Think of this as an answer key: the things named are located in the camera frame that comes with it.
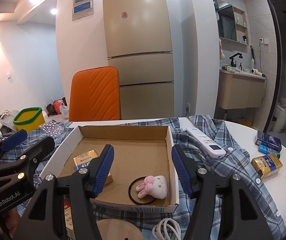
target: sink countertop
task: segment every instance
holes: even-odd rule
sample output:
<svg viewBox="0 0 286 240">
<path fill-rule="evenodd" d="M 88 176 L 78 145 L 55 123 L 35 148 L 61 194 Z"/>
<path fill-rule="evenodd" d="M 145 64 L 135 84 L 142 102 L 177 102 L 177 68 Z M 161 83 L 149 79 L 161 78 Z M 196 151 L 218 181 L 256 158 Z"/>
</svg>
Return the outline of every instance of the sink countertop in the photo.
<svg viewBox="0 0 286 240">
<path fill-rule="evenodd" d="M 255 74 L 248 73 L 248 72 L 244 72 L 244 71 L 241 71 L 241 72 L 231 72 L 231 71 L 227 71 L 227 70 L 220 69 L 220 72 L 223 72 L 223 73 L 226 73 L 226 74 L 230 74 L 230 75 L 246 76 L 246 77 L 258 78 L 258 79 L 263 79 L 263 80 L 266 79 L 266 78 L 261 77 L 261 76 L 259 76 L 259 75 L 255 75 Z"/>
</svg>

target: round wooden board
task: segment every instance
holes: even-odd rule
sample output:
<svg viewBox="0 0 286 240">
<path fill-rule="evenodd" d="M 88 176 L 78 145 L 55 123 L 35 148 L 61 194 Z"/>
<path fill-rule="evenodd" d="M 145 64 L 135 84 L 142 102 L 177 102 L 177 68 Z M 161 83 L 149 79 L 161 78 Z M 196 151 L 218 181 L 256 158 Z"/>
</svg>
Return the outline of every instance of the round wooden board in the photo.
<svg viewBox="0 0 286 240">
<path fill-rule="evenodd" d="M 103 240 L 144 240 L 141 231 L 130 222 L 102 219 L 97 224 Z"/>
</svg>

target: black faucet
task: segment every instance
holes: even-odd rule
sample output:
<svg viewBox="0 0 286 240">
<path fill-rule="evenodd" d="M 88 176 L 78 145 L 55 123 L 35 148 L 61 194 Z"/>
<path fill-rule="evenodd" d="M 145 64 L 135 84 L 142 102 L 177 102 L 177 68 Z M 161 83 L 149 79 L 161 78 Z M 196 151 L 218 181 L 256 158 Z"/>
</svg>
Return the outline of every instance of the black faucet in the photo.
<svg viewBox="0 0 286 240">
<path fill-rule="evenodd" d="M 236 56 L 238 56 L 239 55 L 239 58 L 243 58 L 243 56 L 242 56 L 242 53 L 236 53 L 235 55 L 233 55 L 232 57 L 230 57 L 230 59 L 231 59 L 231 61 L 230 61 L 230 65 L 232 66 L 232 67 L 236 67 L 236 64 L 234 64 L 234 58 L 236 57 Z"/>
</svg>

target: recessed light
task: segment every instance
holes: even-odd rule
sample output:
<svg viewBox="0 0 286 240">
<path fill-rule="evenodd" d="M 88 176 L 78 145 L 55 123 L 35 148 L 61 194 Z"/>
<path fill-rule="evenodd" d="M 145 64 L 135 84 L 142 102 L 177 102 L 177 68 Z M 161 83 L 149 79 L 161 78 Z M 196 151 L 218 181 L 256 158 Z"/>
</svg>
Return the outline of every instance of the recessed light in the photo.
<svg viewBox="0 0 286 240">
<path fill-rule="evenodd" d="M 51 14 L 57 14 L 57 13 L 58 13 L 58 10 L 56 10 L 56 9 L 51 10 Z"/>
<path fill-rule="evenodd" d="M 30 2 L 33 3 L 34 5 L 37 4 L 39 1 L 41 0 L 30 0 Z"/>
</svg>

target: plaid fabric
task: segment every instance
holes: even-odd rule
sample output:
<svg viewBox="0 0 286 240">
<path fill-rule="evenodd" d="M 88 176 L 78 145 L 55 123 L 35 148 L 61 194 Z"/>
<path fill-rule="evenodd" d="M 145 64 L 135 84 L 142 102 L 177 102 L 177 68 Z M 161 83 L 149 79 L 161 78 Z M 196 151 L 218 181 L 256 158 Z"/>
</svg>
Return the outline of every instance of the plaid fabric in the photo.
<svg viewBox="0 0 286 240">
<path fill-rule="evenodd" d="M 258 178 L 258 175 L 250 164 L 249 153 L 245 149 L 242 149 L 232 138 L 224 121 L 212 120 L 208 115 L 191 116 L 189 119 L 196 125 L 196 127 L 202 130 L 206 135 L 210 136 L 219 146 L 225 150 L 227 150 L 228 147 L 232 147 L 233 151 L 227 151 L 226 156 L 220 160 L 211 159 L 206 151 L 202 151 L 200 149 L 200 145 L 193 137 L 191 137 L 185 130 L 180 129 L 178 118 L 161 119 L 152 122 L 129 123 L 126 125 L 168 125 L 171 127 L 174 143 L 179 144 L 184 150 L 185 154 L 188 157 L 196 160 L 200 167 L 207 167 L 207 169 L 209 169 L 212 173 L 225 177 L 229 177 L 235 173 L 239 174 L 248 185 L 251 193 L 261 208 L 274 239 L 282 239 L 286 234 L 284 221 L 281 216 L 276 217 L 276 205 L 268 190 L 264 186 L 264 183 L 261 182 L 260 184 L 256 184 L 255 180 Z M 65 127 L 63 133 L 55 138 L 56 148 L 71 131 L 72 129 Z M 25 149 L 46 135 L 47 134 L 41 129 L 32 131 L 29 133 L 28 139 L 25 142 L 14 148 L 11 152 L 7 153 L 3 157 L 2 163 L 14 161 L 16 157 Z M 34 176 L 36 186 L 38 186 L 41 182 L 38 176 L 44 168 L 46 162 L 49 160 L 50 156 L 51 155 L 43 160 L 37 168 Z M 93 211 L 97 220 L 117 218 L 131 222 L 142 231 L 145 239 L 150 240 L 153 239 L 151 234 L 153 226 L 163 218 L 172 218 L 180 224 L 183 239 L 194 208 L 195 200 L 190 200 L 187 197 L 180 184 L 179 197 L 180 204 L 176 211 L 172 214 L 124 212 L 99 206 L 93 206 Z M 211 240 L 218 238 L 221 204 L 222 201 L 217 195 L 213 227 L 210 235 Z M 25 206 L 26 203 L 20 205 L 20 209 L 23 210 Z"/>
</svg>

